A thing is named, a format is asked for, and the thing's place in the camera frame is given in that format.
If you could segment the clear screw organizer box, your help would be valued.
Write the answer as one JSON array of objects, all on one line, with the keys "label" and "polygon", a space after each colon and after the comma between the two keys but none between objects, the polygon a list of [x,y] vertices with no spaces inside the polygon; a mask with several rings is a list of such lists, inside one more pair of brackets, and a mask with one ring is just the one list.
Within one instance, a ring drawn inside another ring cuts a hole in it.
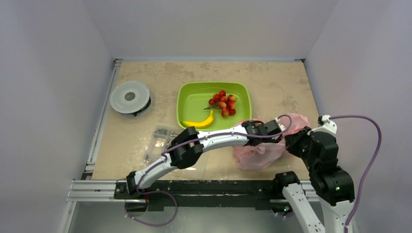
[{"label": "clear screw organizer box", "polygon": [[[171,128],[166,126],[157,126],[152,136],[147,150],[143,156],[141,168],[146,168],[154,164],[160,155],[165,151],[171,142],[182,132],[182,129]],[[195,165],[184,169],[176,169],[167,175],[163,176],[161,180],[200,180],[205,171],[205,158],[200,158]]]}]

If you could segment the grey filament spool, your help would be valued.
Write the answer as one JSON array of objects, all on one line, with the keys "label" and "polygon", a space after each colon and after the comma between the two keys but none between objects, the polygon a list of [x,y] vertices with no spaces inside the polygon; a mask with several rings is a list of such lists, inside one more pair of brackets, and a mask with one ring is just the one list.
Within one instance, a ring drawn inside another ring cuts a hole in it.
[{"label": "grey filament spool", "polygon": [[117,86],[110,95],[111,107],[122,117],[135,119],[149,111],[152,103],[148,86],[139,81],[127,81]]}]

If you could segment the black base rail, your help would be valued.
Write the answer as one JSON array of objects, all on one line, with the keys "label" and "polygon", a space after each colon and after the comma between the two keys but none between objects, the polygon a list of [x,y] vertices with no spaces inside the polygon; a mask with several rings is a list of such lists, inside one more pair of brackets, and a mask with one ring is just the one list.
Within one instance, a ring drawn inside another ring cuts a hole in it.
[{"label": "black base rail", "polygon": [[114,199],[142,201],[148,211],[164,207],[229,207],[291,212],[292,208],[272,180],[251,181],[156,181],[140,193],[129,195],[126,182],[115,184]]}]

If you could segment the yellow fake banana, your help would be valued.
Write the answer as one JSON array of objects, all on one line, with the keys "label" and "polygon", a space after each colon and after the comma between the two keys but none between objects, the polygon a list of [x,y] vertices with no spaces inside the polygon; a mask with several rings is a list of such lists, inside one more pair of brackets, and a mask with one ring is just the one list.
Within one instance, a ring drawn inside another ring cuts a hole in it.
[{"label": "yellow fake banana", "polygon": [[182,121],[185,127],[195,127],[196,129],[205,129],[214,122],[214,112],[210,111],[209,116],[203,121]]}]

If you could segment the green plastic tray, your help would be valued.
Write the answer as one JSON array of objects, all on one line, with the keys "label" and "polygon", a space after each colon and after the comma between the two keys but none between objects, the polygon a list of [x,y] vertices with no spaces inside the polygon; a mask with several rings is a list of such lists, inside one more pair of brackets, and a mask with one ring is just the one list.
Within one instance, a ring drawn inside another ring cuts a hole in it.
[{"label": "green plastic tray", "polygon": [[204,131],[217,131],[230,128],[242,120],[252,118],[252,105],[249,92],[241,83],[235,82],[193,82],[181,87],[178,93],[176,117],[178,125],[185,128],[183,121],[200,122],[205,120],[210,111],[206,110],[208,101],[219,91],[224,90],[226,94],[237,97],[236,114],[223,118],[220,110],[214,111],[213,123]]}]

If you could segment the red fake cherry bunch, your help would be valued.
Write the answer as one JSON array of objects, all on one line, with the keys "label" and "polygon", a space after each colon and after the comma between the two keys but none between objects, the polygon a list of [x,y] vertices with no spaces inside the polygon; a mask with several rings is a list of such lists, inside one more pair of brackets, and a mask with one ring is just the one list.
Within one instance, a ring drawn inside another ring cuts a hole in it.
[{"label": "red fake cherry bunch", "polygon": [[234,116],[236,111],[236,102],[238,97],[233,94],[227,94],[225,90],[220,90],[213,94],[208,100],[208,106],[204,110],[220,110],[223,118]]}]

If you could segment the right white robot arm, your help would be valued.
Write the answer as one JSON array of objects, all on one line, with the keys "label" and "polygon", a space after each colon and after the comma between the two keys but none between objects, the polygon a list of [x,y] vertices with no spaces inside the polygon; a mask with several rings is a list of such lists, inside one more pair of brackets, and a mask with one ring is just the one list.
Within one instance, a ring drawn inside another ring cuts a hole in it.
[{"label": "right white robot arm", "polygon": [[354,206],[355,192],[351,176],[337,165],[336,138],[325,132],[300,132],[285,136],[288,153],[301,158],[309,172],[309,180],[319,198],[324,221],[321,222],[305,195],[303,185],[292,171],[275,176],[273,192],[285,198],[306,233],[352,233],[349,213]]}]

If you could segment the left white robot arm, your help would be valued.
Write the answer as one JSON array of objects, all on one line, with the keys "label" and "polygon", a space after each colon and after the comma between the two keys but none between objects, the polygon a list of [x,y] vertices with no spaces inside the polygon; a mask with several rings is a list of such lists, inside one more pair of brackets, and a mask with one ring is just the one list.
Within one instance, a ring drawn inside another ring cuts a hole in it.
[{"label": "left white robot arm", "polygon": [[281,124],[278,118],[266,123],[244,121],[240,125],[218,131],[198,131],[195,127],[188,127],[171,141],[170,146],[155,162],[143,170],[129,173],[126,177],[126,193],[138,199],[155,181],[176,169],[193,166],[205,152],[233,146],[278,143],[289,128],[290,126]]}]

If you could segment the aluminium frame rail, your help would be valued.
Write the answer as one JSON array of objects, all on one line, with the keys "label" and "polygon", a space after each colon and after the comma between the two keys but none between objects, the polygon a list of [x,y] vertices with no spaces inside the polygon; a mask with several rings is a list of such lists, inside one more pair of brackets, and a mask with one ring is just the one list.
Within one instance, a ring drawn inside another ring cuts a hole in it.
[{"label": "aluminium frame rail", "polygon": [[113,201],[115,192],[115,180],[94,180],[92,175],[95,172],[99,149],[103,138],[105,124],[110,113],[110,95],[116,86],[117,77],[120,71],[122,59],[115,59],[112,73],[109,79],[108,89],[103,99],[103,106],[91,141],[85,169],[80,180],[73,180],[66,199],[70,202],[99,202]]}]

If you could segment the pink plastic bag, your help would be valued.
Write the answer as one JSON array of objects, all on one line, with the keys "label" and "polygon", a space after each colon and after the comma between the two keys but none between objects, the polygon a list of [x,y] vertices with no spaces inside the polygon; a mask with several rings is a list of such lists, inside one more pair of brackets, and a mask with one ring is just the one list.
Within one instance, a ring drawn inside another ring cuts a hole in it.
[{"label": "pink plastic bag", "polygon": [[[305,126],[310,126],[307,117],[289,113],[292,118],[292,125],[285,135],[299,132]],[[285,140],[281,139],[278,143],[261,143],[257,146],[234,146],[233,158],[236,166],[240,170],[259,171],[267,168],[275,160],[286,153]]]}]

